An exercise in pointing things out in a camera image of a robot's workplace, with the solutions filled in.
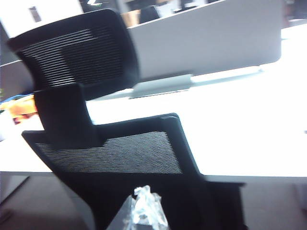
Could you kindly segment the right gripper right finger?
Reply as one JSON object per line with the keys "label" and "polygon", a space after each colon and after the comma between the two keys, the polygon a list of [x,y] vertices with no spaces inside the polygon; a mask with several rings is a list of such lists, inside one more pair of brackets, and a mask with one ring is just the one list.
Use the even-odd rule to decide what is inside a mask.
{"label": "right gripper right finger", "polygon": [[133,208],[133,224],[148,226],[152,230],[168,230],[169,224],[158,193],[151,193],[149,185],[134,189],[135,204]]}

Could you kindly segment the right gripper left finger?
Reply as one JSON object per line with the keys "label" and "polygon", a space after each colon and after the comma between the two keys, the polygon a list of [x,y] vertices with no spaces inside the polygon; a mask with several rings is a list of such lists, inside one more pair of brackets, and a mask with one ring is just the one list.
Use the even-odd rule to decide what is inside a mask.
{"label": "right gripper left finger", "polygon": [[134,230],[132,213],[136,200],[130,195],[122,204],[121,208],[107,227],[107,230]]}

